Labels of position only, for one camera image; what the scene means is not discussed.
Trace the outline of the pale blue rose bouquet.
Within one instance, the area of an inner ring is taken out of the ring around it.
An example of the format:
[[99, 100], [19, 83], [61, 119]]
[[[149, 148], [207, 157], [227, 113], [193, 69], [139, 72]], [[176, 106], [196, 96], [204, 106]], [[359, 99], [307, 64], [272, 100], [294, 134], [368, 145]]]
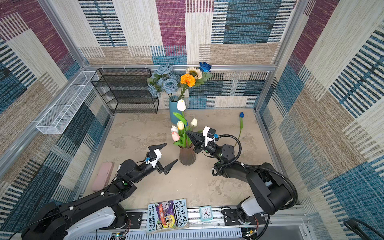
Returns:
[[173, 65], [159, 66], [152, 76], [147, 78], [148, 91], [153, 98], [158, 98], [165, 92], [172, 102], [176, 102], [176, 94], [181, 88], [181, 76], [173, 73]]

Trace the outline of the orange marigold flower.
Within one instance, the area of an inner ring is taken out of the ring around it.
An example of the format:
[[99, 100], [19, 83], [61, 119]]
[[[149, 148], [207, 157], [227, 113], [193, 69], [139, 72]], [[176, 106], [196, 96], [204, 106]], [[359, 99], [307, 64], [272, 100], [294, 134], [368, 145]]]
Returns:
[[185, 97], [185, 92], [189, 88], [194, 87], [196, 84], [196, 79], [194, 76], [190, 74], [185, 74], [181, 76], [181, 94], [179, 96], [179, 100]]

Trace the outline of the white tulip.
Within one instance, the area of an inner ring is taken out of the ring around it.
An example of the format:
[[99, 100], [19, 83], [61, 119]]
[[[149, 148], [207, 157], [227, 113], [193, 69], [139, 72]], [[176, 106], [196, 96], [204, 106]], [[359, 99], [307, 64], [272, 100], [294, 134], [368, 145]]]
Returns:
[[190, 125], [188, 125], [187, 118], [185, 117], [184, 111], [186, 109], [187, 109], [186, 103], [185, 103], [185, 101], [183, 99], [181, 99], [181, 100], [178, 100], [178, 102], [177, 102], [177, 110], [179, 112], [181, 112], [181, 113], [178, 113], [178, 112], [172, 113], [172, 117], [175, 117], [175, 119], [176, 119], [176, 121], [173, 121], [173, 126], [177, 127], [177, 122], [178, 121], [182, 121], [185, 124], [185, 129], [182, 130], [182, 131], [179, 131], [179, 133], [178, 133], [180, 135], [180, 137], [183, 138], [183, 142], [184, 142], [184, 147], [183, 148], [191, 146], [191, 140], [186, 135], [186, 132], [187, 131], [191, 131], [192, 127]]
[[179, 133], [179, 129], [176, 126], [171, 127], [171, 132], [172, 133]]

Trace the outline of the yellow tulip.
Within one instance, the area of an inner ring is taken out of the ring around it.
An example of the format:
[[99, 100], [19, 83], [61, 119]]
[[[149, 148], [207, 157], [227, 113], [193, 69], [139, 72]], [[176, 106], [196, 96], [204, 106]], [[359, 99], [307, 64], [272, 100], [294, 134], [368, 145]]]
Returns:
[[179, 131], [182, 131], [185, 129], [185, 124], [182, 121], [177, 122], [177, 128]]

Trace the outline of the pink tulip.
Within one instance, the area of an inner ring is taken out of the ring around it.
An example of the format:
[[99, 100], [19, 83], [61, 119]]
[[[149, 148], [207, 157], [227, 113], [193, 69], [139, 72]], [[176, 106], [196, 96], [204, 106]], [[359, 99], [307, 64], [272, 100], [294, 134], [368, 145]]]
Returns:
[[183, 138], [180, 137], [178, 132], [172, 132], [172, 139], [174, 141], [175, 146], [184, 147]]

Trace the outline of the dark blue rose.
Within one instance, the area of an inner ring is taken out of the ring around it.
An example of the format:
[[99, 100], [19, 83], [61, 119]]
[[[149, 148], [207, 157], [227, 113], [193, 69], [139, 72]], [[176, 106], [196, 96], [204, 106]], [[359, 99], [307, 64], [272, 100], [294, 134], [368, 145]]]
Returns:
[[211, 65], [206, 62], [199, 62], [199, 70], [202, 72], [203, 81], [207, 81], [212, 77]]

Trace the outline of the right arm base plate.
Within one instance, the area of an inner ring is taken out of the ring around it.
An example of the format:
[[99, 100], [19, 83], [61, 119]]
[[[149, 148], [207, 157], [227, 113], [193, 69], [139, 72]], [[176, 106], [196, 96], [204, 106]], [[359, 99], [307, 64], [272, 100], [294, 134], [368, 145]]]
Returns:
[[225, 226], [235, 225], [265, 225], [266, 215], [255, 214], [248, 216], [239, 209], [231, 209], [228, 206], [221, 208], [221, 213], [224, 216]]

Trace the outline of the cream sunflower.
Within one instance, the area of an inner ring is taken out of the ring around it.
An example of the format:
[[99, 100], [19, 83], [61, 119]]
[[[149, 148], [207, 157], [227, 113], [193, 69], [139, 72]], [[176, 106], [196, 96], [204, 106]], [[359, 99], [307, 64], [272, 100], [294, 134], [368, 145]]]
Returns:
[[203, 77], [202, 77], [202, 72], [199, 69], [193, 68], [193, 67], [187, 68], [186, 74], [190, 74], [190, 75], [195, 77], [196, 84], [194, 87], [200, 86], [204, 83]]

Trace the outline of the red ribbed glass vase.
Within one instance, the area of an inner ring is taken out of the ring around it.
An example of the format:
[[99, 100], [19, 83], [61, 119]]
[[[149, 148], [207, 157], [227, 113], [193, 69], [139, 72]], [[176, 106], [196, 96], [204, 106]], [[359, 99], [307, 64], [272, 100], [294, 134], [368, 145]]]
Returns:
[[194, 145], [190, 147], [180, 147], [179, 161], [185, 166], [190, 166], [196, 161], [196, 153], [194, 152]]

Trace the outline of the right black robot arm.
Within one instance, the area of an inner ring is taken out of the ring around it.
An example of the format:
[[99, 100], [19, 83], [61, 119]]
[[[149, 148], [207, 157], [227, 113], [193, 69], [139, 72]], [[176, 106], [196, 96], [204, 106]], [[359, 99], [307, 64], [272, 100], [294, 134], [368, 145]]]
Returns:
[[237, 216], [241, 224], [252, 221], [254, 215], [274, 215], [279, 210], [287, 210], [298, 201], [298, 191], [288, 177], [279, 173], [269, 164], [248, 165], [238, 161], [242, 146], [232, 135], [217, 135], [215, 130], [207, 133], [187, 131], [194, 152], [204, 152], [217, 159], [212, 175], [227, 179], [237, 179], [249, 184], [253, 196], [237, 205]]

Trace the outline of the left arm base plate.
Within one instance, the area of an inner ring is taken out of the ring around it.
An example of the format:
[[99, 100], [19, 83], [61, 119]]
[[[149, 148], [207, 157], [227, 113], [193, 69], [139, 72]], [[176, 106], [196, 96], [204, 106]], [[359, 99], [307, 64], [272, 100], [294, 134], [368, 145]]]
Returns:
[[127, 212], [122, 224], [117, 224], [114, 229], [140, 229], [143, 220], [142, 212]]

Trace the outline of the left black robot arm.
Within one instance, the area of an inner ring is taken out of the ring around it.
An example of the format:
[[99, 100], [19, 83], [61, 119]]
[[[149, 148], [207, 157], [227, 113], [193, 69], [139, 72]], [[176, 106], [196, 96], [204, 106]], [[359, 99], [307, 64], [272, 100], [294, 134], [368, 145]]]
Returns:
[[122, 229], [127, 213], [121, 202], [137, 189], [136, 183], [152, 172], [168, 174], [175, 161], [163, 167], [160, 150], [166, 144], [149, 147], [143, 162], [126, 160], [118, 169], [117, 178], [100, 191], [81, 199], [43, 206], [22, 232], [23, 240], [73, 240], [101, 228]]

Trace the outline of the cream tulip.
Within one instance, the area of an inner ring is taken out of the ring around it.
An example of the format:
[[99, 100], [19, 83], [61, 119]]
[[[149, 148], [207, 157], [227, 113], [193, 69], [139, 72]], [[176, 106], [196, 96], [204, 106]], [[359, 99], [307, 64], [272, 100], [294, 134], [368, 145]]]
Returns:
[[195, 128], [197, 125], [198, 125], [198, 120], [197, 120], [197, 119], [193, 119], [193, 120], [191, 121], [191, 127], [192, 127], [192, 128]]

